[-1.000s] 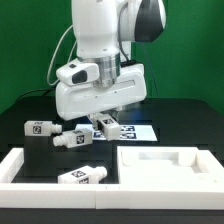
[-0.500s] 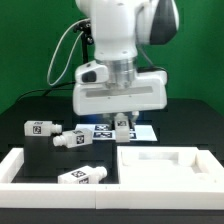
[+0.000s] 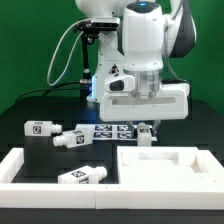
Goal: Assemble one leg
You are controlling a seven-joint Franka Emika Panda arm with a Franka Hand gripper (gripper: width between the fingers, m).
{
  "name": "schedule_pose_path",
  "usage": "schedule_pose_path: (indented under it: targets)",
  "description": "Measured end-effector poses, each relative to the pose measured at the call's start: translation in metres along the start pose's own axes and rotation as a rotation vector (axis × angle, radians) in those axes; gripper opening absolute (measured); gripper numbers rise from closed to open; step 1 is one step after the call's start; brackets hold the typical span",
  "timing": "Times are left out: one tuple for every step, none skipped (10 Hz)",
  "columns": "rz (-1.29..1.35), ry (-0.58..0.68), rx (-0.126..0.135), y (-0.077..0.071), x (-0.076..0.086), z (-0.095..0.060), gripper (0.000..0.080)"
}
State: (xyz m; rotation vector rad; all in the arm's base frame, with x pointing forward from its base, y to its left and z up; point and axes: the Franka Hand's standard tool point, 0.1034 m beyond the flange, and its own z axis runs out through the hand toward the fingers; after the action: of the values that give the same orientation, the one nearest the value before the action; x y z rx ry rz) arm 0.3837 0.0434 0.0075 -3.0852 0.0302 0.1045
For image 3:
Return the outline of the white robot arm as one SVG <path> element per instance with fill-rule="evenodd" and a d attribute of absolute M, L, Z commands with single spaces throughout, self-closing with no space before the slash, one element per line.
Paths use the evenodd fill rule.
<path fill-rule="evenodd" d="M 165 14 L 156 0 L 75 0 L 87 17 L 84 41 L 99 40 L 98 65 L 87 100 L 99 105 L 106 122 L 184 119 L 190 85 L 162 70 L 171 58 L 195 46 L 189 0 L 169 0 Z"/>

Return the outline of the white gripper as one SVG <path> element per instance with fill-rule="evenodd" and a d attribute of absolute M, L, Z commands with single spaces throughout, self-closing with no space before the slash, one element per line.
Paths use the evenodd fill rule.
<path fill-rule="evenodd" d="M 156 137 L 161 120 L 184 119 L 188 115 L 188 83 L 164 84 L 155 96 L 133 97 L 130 92 L 107 92 L 100 101 L 100 119 L 103 121 L 155 120 L 152 134 Z M 136 122 L 131 123 L 132 137 L 137 137 Z"/>

